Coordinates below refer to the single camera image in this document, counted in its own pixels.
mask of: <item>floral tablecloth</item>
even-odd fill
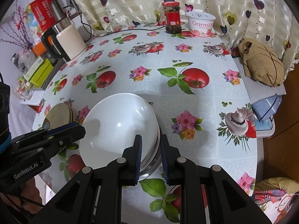
[[[252,195],[257,167],[252,110],[229,50],[213,31],[198,38],[186,29],[180,35],[165,28],[130,30],[93,40],[79,60],[55,75],[33,129],[58,103],[72,106],[81,124],[99,101],[122,92],[151,104],[182,156],[206,167],[219,164]],[[54,192],[85,166],[78,147],[74,143],[53,157],[40,174]],[[160,167],[136,187],[123,188],[123,222],[179,222],[180,187],[167,186],[162,173]]]

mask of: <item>yogurt cup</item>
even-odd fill
[[[188,22],[191,32],[197,37],[209,37],[212,29],[215,16],[204,12],[187,12]]]

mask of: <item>red jar label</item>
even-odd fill
[[[180,13],[165,13],[165,17],[168,25],[181,24]]]

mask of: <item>white bowl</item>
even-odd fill
[[[83,124],[86,135],[79,141],[81,157],[93,169],[107,166],[122,156],[142,136],[141,161],[158,137],[158,123],[152,107],[143,98],[131,93],[111,95],[88,113]]]

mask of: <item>jar of chili sauce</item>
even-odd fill
[[[180,34],[182,32],[180,20],[179,2],[162,2],[164,14],[166,17],[166,32],[169,34]]]

